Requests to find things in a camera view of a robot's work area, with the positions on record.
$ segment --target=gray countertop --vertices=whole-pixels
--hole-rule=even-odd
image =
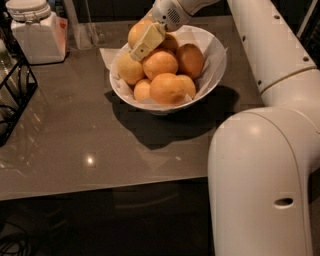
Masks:
[[[108,47],[126,42],[128,24],[106,25]],[[227,70],[208,97],[168,116],[121,102],[98,47],[71,50],[64,63],[33,66],[39,88],[0,148],[0,199],[206,177],[217,127],[262,101],[232,17],[190,24],[228,48]]]

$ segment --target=white bowl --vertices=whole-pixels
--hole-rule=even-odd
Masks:
[[[201,76],[194,80],[199,88],[192,101],[174,107],[161,106],[152,100],[148,103],[141,103],[134,99],[132,89],[121,79],[117,72],[117,62],[119,57],[130,50],[128,44],[124,45],[113,59],[110,69],[110,83],[114,92],[129,105],[150,112],[154,115],[167,115],[185,109],[206,97],[220,82],[227,66],[226,49],[222,43],[210,32],[193,26],[183,26],[173,33],[180,45],[186,43],[197,44],[205,57],[205,65]]]

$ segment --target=bowl of oranges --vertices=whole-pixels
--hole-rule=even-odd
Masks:
[[[129,31],[128,43],[111,63],[109,78],[114,92],[127,104],[155,115],[185,109],[208,95],[227,66],[226,49],[210,32],[182,26],[142,61],[130,51],[150,21]]]

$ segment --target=table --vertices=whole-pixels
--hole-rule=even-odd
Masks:
[[[126,43],[130,24],[100,24],[106,47]],[[218,126],[263,104],[232,17],[190,25],[228,48],[227,70],[208,97],[168,116],[121,102],[99,47],[70,48],[63,63],[32,66],[39,88],[0,148],[0,200],[206,177]]]

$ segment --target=metal rack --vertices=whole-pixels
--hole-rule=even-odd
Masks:
[[[6,144],[37,87],[29,63],[19,58],[0,84],[0,147]]]

